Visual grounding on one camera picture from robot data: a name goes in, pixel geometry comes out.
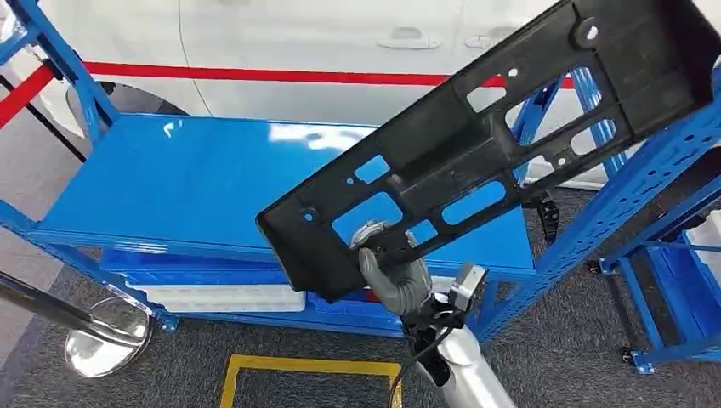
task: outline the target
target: perforated upright post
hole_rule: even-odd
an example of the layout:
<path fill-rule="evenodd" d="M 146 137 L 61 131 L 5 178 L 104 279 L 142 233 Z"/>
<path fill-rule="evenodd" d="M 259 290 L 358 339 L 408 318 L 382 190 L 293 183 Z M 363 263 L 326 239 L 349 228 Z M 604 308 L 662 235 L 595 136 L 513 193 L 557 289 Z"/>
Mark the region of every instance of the perforated upright post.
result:
<path fill-rule="evenodd" d="M 484 322 L 480 339 L 497 334 L 721 140 L 721 70 L 713 75 L 715 102 L 652 136 L 628 159 L 537 260 L 540 278 L 508 296 Z"/>

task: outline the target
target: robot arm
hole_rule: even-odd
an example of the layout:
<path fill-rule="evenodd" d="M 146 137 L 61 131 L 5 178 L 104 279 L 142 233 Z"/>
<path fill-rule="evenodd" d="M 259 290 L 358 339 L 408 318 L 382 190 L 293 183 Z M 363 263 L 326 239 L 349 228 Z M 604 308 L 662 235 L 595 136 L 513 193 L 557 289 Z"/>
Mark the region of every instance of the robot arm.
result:
<path fill-rule="evenodd" d="M 361 247 L 360 272 L 368 285 L 381 303 L 401 318 L 416 365 L 451 408 L 515 408 L 485 362 L 478 339 L 463 322 L 477 300 L 487 270 L 465 264 L 448 295 L 432 293 L 422 259 L 386 274 L 378 267 L 375 254 L 363 248 L 367 238 L 385 227 L 383 222 L 367 223 L 354 235 L 352 245 Z M 412 235 L 408 239 L 415 245 Z"/>

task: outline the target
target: black plastic part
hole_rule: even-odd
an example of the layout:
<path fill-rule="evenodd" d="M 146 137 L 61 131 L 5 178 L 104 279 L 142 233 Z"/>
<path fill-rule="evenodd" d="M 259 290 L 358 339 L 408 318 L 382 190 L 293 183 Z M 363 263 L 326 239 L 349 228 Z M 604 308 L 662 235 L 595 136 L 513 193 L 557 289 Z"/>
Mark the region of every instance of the black plastic part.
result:
<path fill-rule="evenodd" d="M 561 211 L 556 206 L 555 201 L 551 198 L 547 191 L 540 196 L 531 198 L 531 201 L 521 205 L 523 208 L 534 208 L 538 213 L 543 227 L 543 237 L 550 245 L 556 242 L 559 234 L 559 224 L 561 219 Z"/>
<path fill-rule="evenodd" d="M 690 0 L 560 1 L 262 211 L 258 227 L 296 290 L 340 298 L 366 284 L 357 250 L 332 227 L 350 209 L 388 194 L 402 220 L 368 245 L 384 268 L 407 264 L 710 103 L 719 54 L 718 33 Z M 519 145 L 506 125 L 508 110 L 577 66 L 592 72 L 599 105 Z M 468 94 L 496 74 L 506 95 L 474 111 Z M 615 138 L 584 156 L 574 153 L 571 139 L 602 119 L 614 121 Z M 371 183 L 346 183 L 375 156 L 389 171 Z M 514 169 L 536 156 L 554 172 L 520 186 Z M 500 201 L 458 224 L 444 221 L 445 207 L 490 182 L 505 189 Z M 306 213 L 314 217 L 304 220 Z M 424 220 L 437 236 L 410 247 L 406 231 Z"/>
<path fill-rule="evenodd" d="M 601 262 L 598 260 L 588 261 L 586 262 L 586 269 L 592 274 L 600 274 L 602 271 Z"/>
<path fill-rule="evenodd" d="M 633 360 L 633 354 L 632 354 L 633 349 L 632 348 L 624 346 L 624 347 L 621 347 L 621 349 L 619 349 L 618 351 L 621 354 L 621 361 L 623 361 L 624 363 L 626 363 L 627 365 L 629 365 L 631 367 L 636 366 L 636 361 Z"/>

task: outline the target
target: black cable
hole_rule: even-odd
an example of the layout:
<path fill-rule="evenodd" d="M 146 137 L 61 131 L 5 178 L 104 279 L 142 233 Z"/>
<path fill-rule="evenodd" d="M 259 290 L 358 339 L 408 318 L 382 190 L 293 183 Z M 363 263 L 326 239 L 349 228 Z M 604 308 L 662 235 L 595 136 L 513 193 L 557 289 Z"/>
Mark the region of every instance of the black cable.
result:
<path fill-rule="evenodd" d="M 3 85 L 3 87 L 5 87 L 5 89 L 9 92 L 12 92 L 13 89 L 15 89 L 15 86 L 13 86 L 13 84 L 2 75 L 0 75 L 0 85 Z M 58 130 L 58 128 L 50 122 L 50 120 L 48 120 L 47 117 L 45 117 L 45 115 L 40 113 L 40 111 L 31 103 L 28 103 L 25 108 L 37 119 L 38 122 L 40 122 L 51 134 L 53 134 L 53 136 L 55 136 L 55 138 L 62 143 L 63 146 L 70 151 L 70 153 L 77 157 L 77 160 L 83 163 L 85 162 L 85 156 L 82 155 L 80 150 L 78 150 L 77 147 L 75 147 L 75 145 L 73 145 L 73 143 L 71 143 L 71 141 L 68 140 L 63 133 L 61 133 L 60 130 Z"/>
<path fill-rule="evenodd" d="M 453 318 L 462 315 L 463 312 L 456 311 L 450 314 L 447 319 L 443 319 L 443 321 L 451 322 Z M 403 364 L 400 365 L 400 371 L 398 371 L 398 375 L 395 376 L 395 379 L 393 380 L 393 383 L 390 385 L 390 394 L 388 396 L 388 408 L 393 407 L 393 396 L 395 395 L 395 388 L 398 387 L 398 383 L 400 382 L 401 378 L 408 372 L 408 370 L 411 369 L 424 355 L 426 355 L 431 350 L 434 350 L 438 347 L 439 344 L 443 343 L 444 340 L 446 340 L 446 337 L 451 335 L 451 332 L 453 332 L 453 329 L 455 327 L 448 326 L 446 331 L 438 336 L 431 344 L 428 345 L 428 347 L 424 348 L 423 351 L 420 353 L 412 356 L 410 359 L 403 362 Z"/>

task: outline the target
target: mounting hole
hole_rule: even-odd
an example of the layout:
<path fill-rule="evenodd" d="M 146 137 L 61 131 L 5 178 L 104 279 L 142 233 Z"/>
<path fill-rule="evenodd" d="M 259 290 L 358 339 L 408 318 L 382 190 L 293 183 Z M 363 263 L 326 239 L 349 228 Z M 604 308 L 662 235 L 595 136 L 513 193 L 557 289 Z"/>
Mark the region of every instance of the mounting hole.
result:
<path fill-rule="evenodd" d="M 590 27 L 588 27 L 588 30 L 586 30 L 586 39 L 588 41 L 593 41 L 598 36 L 599 36 L 599 28 L 597 26 L 591 25 Z"/>

